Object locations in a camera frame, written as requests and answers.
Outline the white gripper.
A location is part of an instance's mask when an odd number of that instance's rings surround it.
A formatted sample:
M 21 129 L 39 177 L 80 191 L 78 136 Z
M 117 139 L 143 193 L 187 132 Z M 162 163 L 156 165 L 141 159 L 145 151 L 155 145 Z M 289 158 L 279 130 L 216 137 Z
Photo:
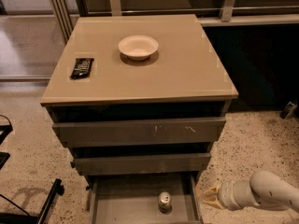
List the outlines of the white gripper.
M 215 186 L 204 193 L 204 203 L 222 210 L 223 207 L 236 211 L 245 207 L 253 207 L 256 200 L 248 180 L 225 181 L 221 186 Z

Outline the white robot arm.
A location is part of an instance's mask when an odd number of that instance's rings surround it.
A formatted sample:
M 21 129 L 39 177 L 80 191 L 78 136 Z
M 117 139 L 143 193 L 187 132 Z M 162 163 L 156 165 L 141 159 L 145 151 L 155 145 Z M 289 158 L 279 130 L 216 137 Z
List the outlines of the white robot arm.
M 230 211 L 246 207 L 269 211 L 299 212 L 299 189 L 268 171 L 254 173 L 249 180 L 229 180 L 203 194 L 203 203 Z

